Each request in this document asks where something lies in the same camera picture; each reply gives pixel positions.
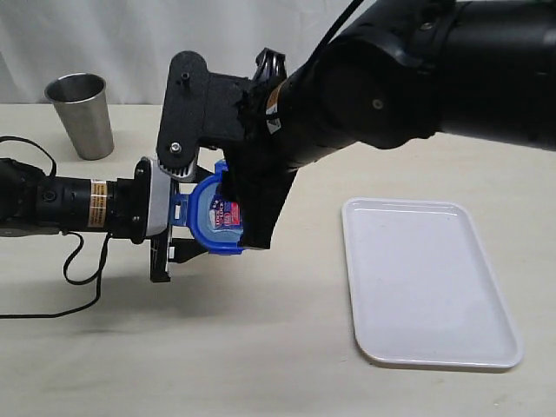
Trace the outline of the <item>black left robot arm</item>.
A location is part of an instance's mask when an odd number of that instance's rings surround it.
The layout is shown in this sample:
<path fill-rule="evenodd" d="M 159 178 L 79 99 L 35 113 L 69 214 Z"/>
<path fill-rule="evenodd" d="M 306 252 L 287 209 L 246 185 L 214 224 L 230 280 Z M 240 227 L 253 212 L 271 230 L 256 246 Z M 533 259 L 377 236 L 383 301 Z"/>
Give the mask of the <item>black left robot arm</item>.
<path fill-rule="evenodd" d="M 150 242 L 152 282 L 168 282 L 169 264 L 207 253 L 194 239 L 171 236 L 176 182 L 148 157 L 131 178 L 115 181 L 47 175 L 10 158 L 1 161 L 1 235 L 108 233 L 134 244 Z"/>

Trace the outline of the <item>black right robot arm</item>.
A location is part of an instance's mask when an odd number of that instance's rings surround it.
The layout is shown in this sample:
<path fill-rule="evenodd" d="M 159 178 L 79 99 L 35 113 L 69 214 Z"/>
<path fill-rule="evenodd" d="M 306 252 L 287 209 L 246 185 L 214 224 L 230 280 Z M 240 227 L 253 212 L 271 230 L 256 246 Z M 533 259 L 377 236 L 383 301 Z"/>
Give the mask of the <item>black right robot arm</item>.
<path fill-rule="evenodd" d="M 248 89 L 224 155 L 244 248 L 267 249 L 297 171 L 438 133 L 554 150 L 552 1 L 377 1 L 286 79 Z"/>

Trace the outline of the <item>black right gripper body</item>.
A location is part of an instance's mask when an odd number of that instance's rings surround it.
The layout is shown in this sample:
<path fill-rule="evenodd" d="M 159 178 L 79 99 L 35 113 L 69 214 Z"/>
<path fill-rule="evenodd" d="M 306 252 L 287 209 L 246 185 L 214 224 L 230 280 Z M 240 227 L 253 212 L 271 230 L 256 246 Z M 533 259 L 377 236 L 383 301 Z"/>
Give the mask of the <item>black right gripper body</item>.
<path fill-rule="evenodd" d="M 240 206 L 243 248 L 270 248 L 272 234 L 296 173 L 286 168 L 267 126 L 267 102 L 280 82 L 265 82 L 245 91 L 237 103 L 242 141 L 224 149 L 228 172 L 223 194 Z"/>

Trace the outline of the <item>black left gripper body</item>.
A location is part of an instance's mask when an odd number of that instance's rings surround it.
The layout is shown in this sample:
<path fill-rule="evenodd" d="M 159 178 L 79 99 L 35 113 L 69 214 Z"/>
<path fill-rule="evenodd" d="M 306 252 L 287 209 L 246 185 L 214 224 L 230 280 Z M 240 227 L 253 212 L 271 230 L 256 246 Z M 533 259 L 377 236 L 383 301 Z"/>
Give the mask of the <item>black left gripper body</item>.
<path fill-rule="evenodd" d="M 163 173 L 137 173 L 109 185 L 107 230 L 116 239 L 149 242 L 149 278 L 168 282 L 169 205 L 172 180 Z"/>

